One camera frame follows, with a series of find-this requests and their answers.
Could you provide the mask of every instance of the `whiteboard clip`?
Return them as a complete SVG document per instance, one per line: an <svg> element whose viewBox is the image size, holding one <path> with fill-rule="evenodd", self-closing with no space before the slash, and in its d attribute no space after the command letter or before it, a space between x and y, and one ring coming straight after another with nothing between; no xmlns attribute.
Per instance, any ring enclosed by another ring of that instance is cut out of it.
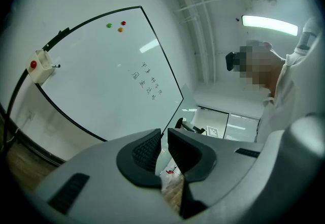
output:
<svg viewBox="0 0 325 224"><path fill-rule="evenodd" d="M26 63L26 69L34 83L43 83L54 72L55 67L47 51L37 50Z"/></svg>

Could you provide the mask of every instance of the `red object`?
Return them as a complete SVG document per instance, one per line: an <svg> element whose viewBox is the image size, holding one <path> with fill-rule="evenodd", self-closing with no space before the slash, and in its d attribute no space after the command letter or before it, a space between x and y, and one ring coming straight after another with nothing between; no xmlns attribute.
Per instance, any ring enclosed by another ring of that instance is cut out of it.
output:
<svg viewBox="0 0 325 224"><path fill-rule="evenodd" d="M30 62L30 67L31 67L32 69L35 69L36 66L37 66L37 62L36 62L35 60L32 60L32 61Z"/></svg>

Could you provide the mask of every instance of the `ceiling fixture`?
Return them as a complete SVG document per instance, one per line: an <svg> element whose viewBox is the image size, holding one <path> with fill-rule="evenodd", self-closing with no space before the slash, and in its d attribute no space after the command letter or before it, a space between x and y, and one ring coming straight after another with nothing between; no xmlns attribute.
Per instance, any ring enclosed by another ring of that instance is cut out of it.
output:
<svg viewBox="0 0 325 224"><path fill-rule="evenodd" d="M252 15L242 16L243 26L261 27L297 36L298 26L284 21Z"/></svg>

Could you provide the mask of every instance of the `red button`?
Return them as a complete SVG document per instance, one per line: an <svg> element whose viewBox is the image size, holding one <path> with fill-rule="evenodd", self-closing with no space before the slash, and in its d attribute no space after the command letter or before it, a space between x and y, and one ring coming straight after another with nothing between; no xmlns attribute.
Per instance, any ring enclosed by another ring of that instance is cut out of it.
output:
<svg viewBox="0 0 325 224"><path fill-rule="evenodd" d="M37 65L37 62L36 62L35 60L32 60L32 61L30 62L30 67L31 67L32 69L35 69L35 68L36 68L36 65Z"/></svg>

